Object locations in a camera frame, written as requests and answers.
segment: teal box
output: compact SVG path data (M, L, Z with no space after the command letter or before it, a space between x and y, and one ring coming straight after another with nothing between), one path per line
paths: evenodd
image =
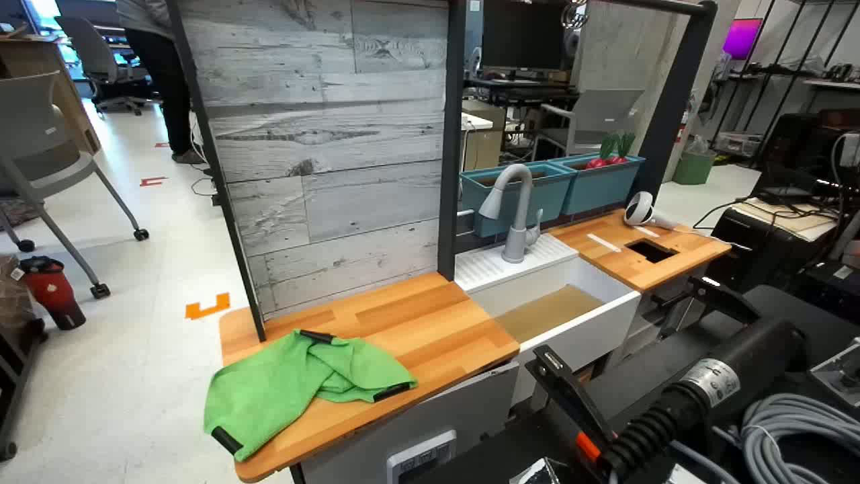
M594 156L570 156L570 158L545 160L545 164L574 170L570 189L562 207L562 215L567 218L623 203L640 175L640 166L645 164L644 156L629 156L623 164L613 164L602 170L580 170L591 158Z
M544 210L544 222L562 218L562 203L566 203L574 171L566 170L562 164L528 164L528 166L532 170L532 178L535 178L528 222L529 225L537 222L537 210ZM519 178L513 178L506 185L504 211L497 219L480 215L480 210L482 210L482 203L484 203L488 193L492 191L492 183L500 171L504 171L504 166L459 175L463 178L463 203L476 210L476 234L480 236L497 236L513 225L519 185L523 185Z

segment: faucet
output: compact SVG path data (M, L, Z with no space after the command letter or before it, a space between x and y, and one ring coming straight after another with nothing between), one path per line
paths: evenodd
M482 215L484 218L500 218L504 211L504 193L506 193L506 185L511 183L511 178L523 178L523 189L519 189L519 201L516 201L516 218L513 218L513 225L508 232L508 242L506 242L506 249L504 249L504 257L508 263L523 263L523 257L528 256L528 249L537 242L540 236L540 218L544 218L544 210L537 210L537 225L535 229L528 229L528 211L529 211L529 198L532 198L532 171L524 166L524 164L508 164L497 178L496 178L496 185L489 191L489 197L484 198L482 203Z

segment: white sink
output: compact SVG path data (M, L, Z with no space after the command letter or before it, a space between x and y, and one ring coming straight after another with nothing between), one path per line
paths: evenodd
M519 339L519 361L549 345L574 371L623 345L640 292L544 234L524 263L506 263L500 248L457 256L455 281ZM535 392L523 369L513 402Z

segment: white floor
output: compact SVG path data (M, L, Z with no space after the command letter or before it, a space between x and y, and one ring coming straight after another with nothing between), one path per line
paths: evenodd
M187 319L187 303L232 292L244 307L226 222L191 185L193 166L175 166L156 112L94 115L105 170L152 242L136 242L121 210L91 178L48 201L114 295L91 300L85 271L43 222L21 236L68 261L90 322L52 331L27 381L17 425L20 455L0 464L3 484L220 484L238 480L230 455L203 432L204 389L219 371L219 314ZM140 178L165 178L144 189ZM751 193L755 171L721 166L708 185L668 183L662 210L695 222L712 203Z

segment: green cloth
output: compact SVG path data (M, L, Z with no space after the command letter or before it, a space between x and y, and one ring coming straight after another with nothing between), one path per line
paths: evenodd
M318 394L379 400L411 385L410 369L369 342L296 331L214 375L204 431L244 463Z

